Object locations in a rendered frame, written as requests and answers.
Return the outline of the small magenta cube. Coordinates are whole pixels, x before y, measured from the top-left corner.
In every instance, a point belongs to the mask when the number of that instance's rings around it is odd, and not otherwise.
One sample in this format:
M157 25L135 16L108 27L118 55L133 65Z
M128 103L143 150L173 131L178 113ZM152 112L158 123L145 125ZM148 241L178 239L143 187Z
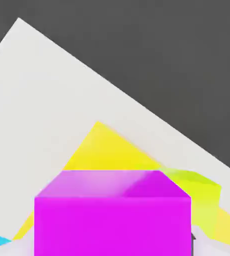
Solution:
M62 171L34 199L34 256L191 254L191 197L159 170Z

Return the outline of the small yellow-green cube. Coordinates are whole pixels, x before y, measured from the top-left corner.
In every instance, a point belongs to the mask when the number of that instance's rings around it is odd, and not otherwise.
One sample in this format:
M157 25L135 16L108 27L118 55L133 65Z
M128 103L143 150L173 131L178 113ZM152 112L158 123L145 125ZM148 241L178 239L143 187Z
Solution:
M191 197L191 224L209 238L215 237L221 186L205 176L188 170L162 167L169 179Z

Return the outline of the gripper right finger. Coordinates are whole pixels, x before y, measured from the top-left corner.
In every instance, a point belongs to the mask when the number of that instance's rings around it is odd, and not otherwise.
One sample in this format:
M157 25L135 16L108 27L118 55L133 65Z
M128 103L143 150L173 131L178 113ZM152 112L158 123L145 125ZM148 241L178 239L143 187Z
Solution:
M230 256L230 245L208 238L198 227L191 227L191 256Z

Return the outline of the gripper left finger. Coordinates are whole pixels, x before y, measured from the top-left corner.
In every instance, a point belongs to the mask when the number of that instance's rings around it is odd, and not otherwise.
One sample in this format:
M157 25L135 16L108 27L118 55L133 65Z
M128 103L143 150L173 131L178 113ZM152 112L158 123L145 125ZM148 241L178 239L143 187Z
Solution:
M0 256L34 256L34 228L23 238L0 245Z

